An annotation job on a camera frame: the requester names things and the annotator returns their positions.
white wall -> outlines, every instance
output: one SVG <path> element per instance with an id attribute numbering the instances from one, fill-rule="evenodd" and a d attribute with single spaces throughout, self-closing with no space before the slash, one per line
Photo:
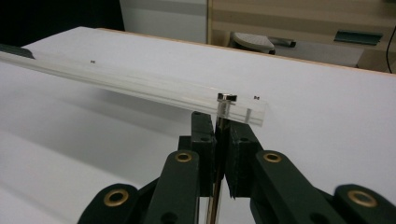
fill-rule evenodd
<path id="1" fill-rule="evenodd" d="M 120 0 L 125 30 L 206 42 L 206 0 Z"/>

dark object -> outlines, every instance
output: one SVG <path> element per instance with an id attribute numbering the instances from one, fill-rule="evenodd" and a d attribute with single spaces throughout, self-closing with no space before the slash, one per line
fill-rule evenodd
<path id="1" fill-rule="evenodd" d="M 396 223 L 396 207 L 372 190 L 344 185 L 329 195 L 314 188 L 285 155 L 263 150 L 247 124 L 229 121 L 223 131 L 228 144 L 221 156 L 231 196 L 251 199 L 256 223 Z M 192 113 L 191 136 L 179 138 L 179 150 L 169 155 L 158 181 L 141 190 L 103 189 L 78 223 L 197 223 L 199 196 L 211 194 L 218 172 L 213 136 L 210 116 Z M 125 201 L 125 193 L 116 195 L 123 188 L 131 192 Z M 117 205 L 109 206 L 108 199 Z"/>
<path id="2" fill-rule="evenodd" d="M 381 38 L 378 33 L 339 30 L 334 41 L 375 46 Z"/>
<path id="3" fill-rule="evenodd" d="M 35 58 L 35 57 L 33 57 L 32 51 L 30 51 L 29 49 L 22 49 L 22 48 L 10 46 L 10 45 L 0 44 L 0 51 L 3 51 L 5 53 L 19 55 L 19 56 L 22 56 L 25 58 L 30 58 L 30 59 Z"/>
<path id="4" fill-rule="evenodd" d="M 388 66 L 388 70 L 391 74 L 393 74 L 393 73 L 392 73 L 392 69 L 390 68 L 390 64 L 389 64 L 389 47 L 390 47 L 390 43 L 392 42 L 393 36 L 395 35 L 395 31 L 396 31 L 396 25 L 395 25 L 395 28 L 393 28 L 392 36 L 390 37 L 390 40 L 388 42 L 387 53 L 386 53 L 387 54 L 387 66 Z"/>
<path id="5" fill-rule="evenodd" d="M 289 47 L 290 47 L 290 48 L 295 48 L 296 45 L 297 45 L 297 42 L 291 41 Z"/>
<path id="6" fill-rule="evenodd" d="M 0 43 L 24 46 L 79 26 L 124 30 L 120 1 L 2 1 Z"/>

white table surface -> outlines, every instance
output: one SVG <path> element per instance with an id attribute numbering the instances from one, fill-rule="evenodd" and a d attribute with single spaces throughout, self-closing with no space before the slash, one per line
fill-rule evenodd
<path id="1" fill-rule="evenodd" d="M 269 106 L 252 128 L 264 148 L 319 189 L 355 183 L 396 203 L 396 77 L 88 28 L 27 48 L 260 96 Z M 99 190 L 146 185 L 190 116 L 0 63 L 0 223 L 76 223 Z M 219 223 L 253 223 L 248 200 L 228 198 L 224 188 Z"/>

